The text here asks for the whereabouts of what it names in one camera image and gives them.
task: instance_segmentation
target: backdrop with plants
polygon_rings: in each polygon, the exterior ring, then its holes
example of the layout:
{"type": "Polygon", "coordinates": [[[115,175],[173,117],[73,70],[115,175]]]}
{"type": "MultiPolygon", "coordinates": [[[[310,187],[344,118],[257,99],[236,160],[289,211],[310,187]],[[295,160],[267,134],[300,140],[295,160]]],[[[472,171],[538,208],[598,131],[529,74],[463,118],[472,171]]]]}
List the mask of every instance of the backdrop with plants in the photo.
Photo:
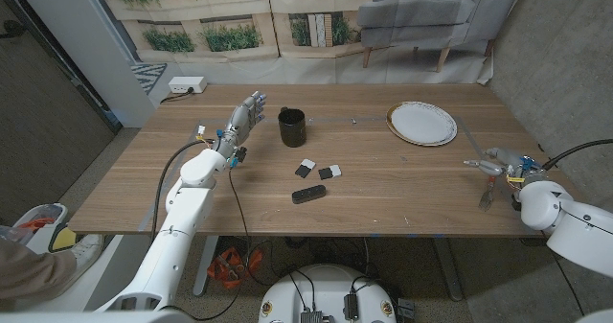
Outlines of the backdrop with plants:
{"type": "Polygon", "coordinates": [[[372,0],[104,0],[144,62],[357,53],[356,15],[365,1],[372,0]],[[320,47],[311,43],[315,26],[307,17],[315,13],[327,15],[327,43],[320,47]]]}

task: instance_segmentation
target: person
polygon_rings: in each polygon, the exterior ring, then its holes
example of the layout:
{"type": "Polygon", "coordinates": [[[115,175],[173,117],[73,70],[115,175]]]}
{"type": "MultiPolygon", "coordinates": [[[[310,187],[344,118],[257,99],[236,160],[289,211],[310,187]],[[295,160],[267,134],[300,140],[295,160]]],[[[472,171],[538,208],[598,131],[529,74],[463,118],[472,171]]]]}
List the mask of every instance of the person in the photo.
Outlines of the person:
{"type": "Polygon", "coordinates": [[[0,300],[61,295],[96,262],[102,245],[102,235],[87,235],[68,250],[38,255],[0,238],[0,300]]]}

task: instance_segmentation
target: white shoe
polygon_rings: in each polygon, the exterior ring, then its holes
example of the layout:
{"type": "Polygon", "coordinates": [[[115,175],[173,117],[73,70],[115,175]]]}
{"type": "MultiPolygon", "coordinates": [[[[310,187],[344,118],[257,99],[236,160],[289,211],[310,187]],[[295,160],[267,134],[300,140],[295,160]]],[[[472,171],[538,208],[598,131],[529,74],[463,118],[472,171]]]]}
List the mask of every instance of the white shoe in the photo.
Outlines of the white shoe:
{"type": "Polygon", "coordinates": [[[56,294],[61,295],[64,291],[70,288],[75,281],[87,270],[93,263],[98,260],[102,254],[102,245],[104,237],[102,235],[87,235],[77,242],[70,251],[75,255],[77,260],[77,268],[73,276],[68,279],[64,287],[56,294]]]}

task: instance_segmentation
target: white power strip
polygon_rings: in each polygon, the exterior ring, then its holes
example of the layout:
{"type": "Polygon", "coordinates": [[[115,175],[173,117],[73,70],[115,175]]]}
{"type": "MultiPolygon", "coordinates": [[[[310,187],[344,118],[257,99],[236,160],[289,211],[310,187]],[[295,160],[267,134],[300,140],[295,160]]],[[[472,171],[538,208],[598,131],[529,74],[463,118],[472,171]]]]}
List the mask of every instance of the white power strip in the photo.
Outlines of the white power strip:
{"type": "Polygon", "coordinates": [[[193,88],[193,93],[202,93],[207,86],[204,77],[174,77],[169,82],[172,93],[186,93],[193,88]]]}

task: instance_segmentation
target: wooden table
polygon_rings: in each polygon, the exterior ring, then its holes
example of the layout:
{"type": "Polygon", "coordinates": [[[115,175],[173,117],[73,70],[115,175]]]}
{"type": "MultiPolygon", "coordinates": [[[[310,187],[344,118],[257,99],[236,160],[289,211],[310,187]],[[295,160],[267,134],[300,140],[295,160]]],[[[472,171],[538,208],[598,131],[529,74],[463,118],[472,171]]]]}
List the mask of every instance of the wooden table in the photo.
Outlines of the wooden table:
{"type": "MultiPolygon", "coordinates": [[[[476,84],[209,86],[204,94],[160,106],[74,215],[70,227],[78,233],[147,233],[146,217],[169,157],[193,139],[199,121],[206,126],[205,136],[214,138],[235,106],[255,90],[268,95],[264,111],[268,117],[251,131],[244,144],[247,157],[233,170],[251,234],[536,236],[512,210],[504,185],[497,186],[487,212],[478,208],[487,177],[463,160],[478,159],[477,150],[491,147],[518,150],[539,161],[547,158],[500,100],[476,84]],[[458,135],[433,148],[399,139],[388,129],[385,115],[390,106],[403,101],[443,108],[456,119],[458,135]],[[282,106],[301,108],[306,114],[307,141],[302,147],[291,149],[281,141],[276,117],[282,106]],[[302,179],[294,172],[305,158],[317,166],[302,179]],[[334,164],[342,176],[320,180],[316,170],[334,164]],[[317,184],[328,188],[325,197],[292,203],[291,193],[317,184]]],[[[180,163],[202,148],[189,149],[180,163]]],[[[167,180],[170,185],[177,176],[178,170],[167,180]]],[[[576,194],[560,171],[550,171],[550,176],[576,194]]],[[[244,234],[228,174],[219,175],[217,183],[213,211],[199,231],[244,234]]],[[[165,216],[162,203],[158,227],[165,216]]]]}

